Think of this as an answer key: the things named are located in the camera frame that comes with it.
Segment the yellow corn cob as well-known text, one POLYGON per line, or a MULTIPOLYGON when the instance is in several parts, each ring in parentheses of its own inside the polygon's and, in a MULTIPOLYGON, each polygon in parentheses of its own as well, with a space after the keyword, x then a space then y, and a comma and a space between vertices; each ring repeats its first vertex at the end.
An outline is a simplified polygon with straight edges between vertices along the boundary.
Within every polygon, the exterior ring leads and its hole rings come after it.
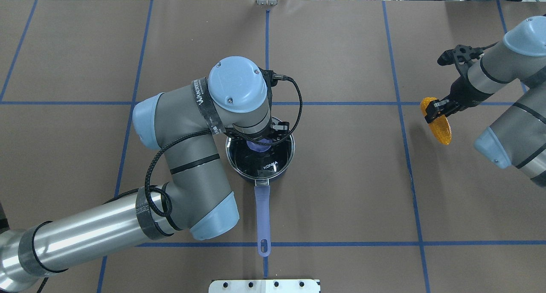
MULTIPOLYGON (((433 101, 438 101, 438 99, 434 97, 425 97, 421 101, 421 112, 423 116, 425 116, 425 120, 427 121, 427 107, 432 104, 433 101)), ((427 121, 427 124, 429 126, 429 129, 431 130, 432 134, 434 135, 435 139, 443 144, 443 145, 449 145, 452 141, 452 129, 450 127, 450 124, 445 117, 445 115, 438 116, 431 122, 427 121)))

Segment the dark blue saucepan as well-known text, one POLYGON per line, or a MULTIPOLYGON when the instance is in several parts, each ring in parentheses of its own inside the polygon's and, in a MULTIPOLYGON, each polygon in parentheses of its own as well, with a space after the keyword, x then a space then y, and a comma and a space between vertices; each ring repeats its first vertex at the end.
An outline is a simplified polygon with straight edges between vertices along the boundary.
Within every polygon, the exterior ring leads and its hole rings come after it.
POLYGON ((295 154, 294 136, 284 141, 288 122, 272 118, 271 133, 259 145, 242 138, 228 138, 225 151, 228 163, 248 182, 254 184, 257 213, 257 252, 261 257, 271 253, 270 183, 278 180, 292 163, 295 154))

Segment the glass pot lid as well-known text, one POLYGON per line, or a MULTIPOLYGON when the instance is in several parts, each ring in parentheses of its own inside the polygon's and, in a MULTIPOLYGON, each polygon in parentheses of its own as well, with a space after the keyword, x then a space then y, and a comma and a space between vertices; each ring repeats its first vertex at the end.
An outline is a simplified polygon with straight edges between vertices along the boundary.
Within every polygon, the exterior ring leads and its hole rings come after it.
POLYGON ((294 136, 272 147, 248 147, 240 139, 228 138, 225 151, 228 163, 246 180, 275 180, 292 162, 294 136))

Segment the brown paper table cover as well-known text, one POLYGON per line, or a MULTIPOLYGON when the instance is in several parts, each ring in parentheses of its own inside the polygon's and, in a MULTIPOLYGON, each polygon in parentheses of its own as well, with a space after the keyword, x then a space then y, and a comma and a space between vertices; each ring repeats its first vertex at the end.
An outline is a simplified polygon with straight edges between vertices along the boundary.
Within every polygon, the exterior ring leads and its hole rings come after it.
POLYGON ((271 190, 272 252, 256 250, 253 186, 226 161, 240 221, 187 231, 52 277, 45 293, 198 293, 216 279, 315 278, 324 293, 543 293, 545 190, 474 140, 518 82, 449 118, 419 103, 457 78, 457 44, 486 46, 543 2, 2 0, 1 202, 12 228, 59 220, 141 186, 154 151, 131 105, 248 57, 293 77, 295 156, 271 190))

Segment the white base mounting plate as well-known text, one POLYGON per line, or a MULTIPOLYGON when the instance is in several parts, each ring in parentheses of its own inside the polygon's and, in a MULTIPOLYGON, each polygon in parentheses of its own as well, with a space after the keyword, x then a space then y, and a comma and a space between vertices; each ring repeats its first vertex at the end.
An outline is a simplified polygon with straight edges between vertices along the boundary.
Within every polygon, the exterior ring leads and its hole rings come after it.
POLYGON ((320 293, 315 279, 252 279, 212 281, 209 293, 320 293))

